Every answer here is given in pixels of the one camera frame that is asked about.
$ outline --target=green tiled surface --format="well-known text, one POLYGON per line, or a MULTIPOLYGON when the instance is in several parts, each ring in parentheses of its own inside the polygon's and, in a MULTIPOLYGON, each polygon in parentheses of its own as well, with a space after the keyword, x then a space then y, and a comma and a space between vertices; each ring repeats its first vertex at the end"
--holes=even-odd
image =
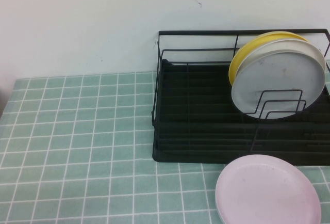
MULTIPOLYGON (((0 119, 0 224, 221 224, 214 193, 224 165, 152 159, 154 81, 17 80, 0 119)), ((330 222, 330 167, 299 169, 330 222)))

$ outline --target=plate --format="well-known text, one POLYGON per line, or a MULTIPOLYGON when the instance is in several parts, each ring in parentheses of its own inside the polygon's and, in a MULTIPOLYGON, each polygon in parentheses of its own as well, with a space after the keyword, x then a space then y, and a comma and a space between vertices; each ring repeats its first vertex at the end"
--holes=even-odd
POLYGON ((325 71, 326 65, 325 65, 325 59, 321 51, 315 47, 314 45, 310 44, 309 42, 305 42, 303 40, 298 39, 280 39, 268 42, 255 50, 253 50, 251 53, 249 53, 246 58, 242 61, 240 66, 238 67, 238 70, 236 72, 236 75, 249 63, 251 63, 256 57, 276 50, 296 50, 298 52, 301 52, 303 54, 306 54, 321 64, 323 70, 325 71))
POLYGON ((261 34, 260 36, 256 37, 254 40, 248 42, 246 45, 240 48, 239 51, 236 53, 236 55, 233 57, 232 62, 230 63, 229 66, 228 76, 231 85, 233 85, 235 81, 235 75, 239 65, 252 50, 265 44, 266 42, 270 42, 277 39, 289 39, 289 38, 301 39, 308 42, 302 36, 299 36, 291 32, 273 31, 273 32, 261 34))
POLYGON ((228 164, 216 185, 224 224, 320 224, 321 205, 308 180, 293 165, 267 155, 228 164))
MULTIPOLYGON (((302 100, 306 107, 321 94, 325 84, 322 66, 312 57, 292 50, 269 52, 257 57, 236 77, 232 87, 232 100, 243 113, 254 113, 264 90, 293 90, 266 92, 263 94, 257 112, 248 114, 259 118, 265 101, 298 100, 297 89, 303 91, 302 100)), ((295 111, 298 102, 267 102, 261 117, 265 119, 270 111, 295 111)), ((291 116, 294 113, 270 113, 267 119, 291 116)))

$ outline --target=dish rack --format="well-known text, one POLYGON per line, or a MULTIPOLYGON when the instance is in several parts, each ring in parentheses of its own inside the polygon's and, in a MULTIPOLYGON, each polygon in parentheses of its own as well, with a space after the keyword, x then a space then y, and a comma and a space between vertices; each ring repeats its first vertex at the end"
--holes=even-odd
MULTIPOLYGON (((266 154, 293 165, 330 165, 330 96, 324 87, 318 99, 305 108, 302 90, 292 116, 280 119, 252 118, 233 104, 228 79, 231 59, 224 61, 171 61, 167 52, 232 52, 240 36, 260 35, 277 30, 160 31, 158 65, 152 124, 154 126, 153 158, 158 162, 219 163, 249 154, 266 154), (233 47, 202 49, 160 49, 163 36, 236 36, 233 47)), ((286 29, 296 34, 324 34, 326 29, 286 29)), ((292 91, 288 89, 264 92, 292 91)))

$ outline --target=white wall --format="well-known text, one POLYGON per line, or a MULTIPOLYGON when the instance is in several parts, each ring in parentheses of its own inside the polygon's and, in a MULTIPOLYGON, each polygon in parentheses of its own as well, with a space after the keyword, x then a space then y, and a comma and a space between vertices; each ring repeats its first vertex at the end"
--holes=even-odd
POLYGON ((0 0, 0 105, 16 78, 154 70, 159 30, 330 28, 328 2, 0 0))

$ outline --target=black drip tray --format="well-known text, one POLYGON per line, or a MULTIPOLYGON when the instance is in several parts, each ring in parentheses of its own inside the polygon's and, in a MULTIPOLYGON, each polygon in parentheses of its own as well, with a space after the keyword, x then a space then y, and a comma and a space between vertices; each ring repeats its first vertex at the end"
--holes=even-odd
POLYGON ((153 158, 221 163, 267 154, 294 165, 330 165, 330 98, 324 89, 293 116, 258 120, 233 104, 229 63, 173 64, 158 74, 153 158))

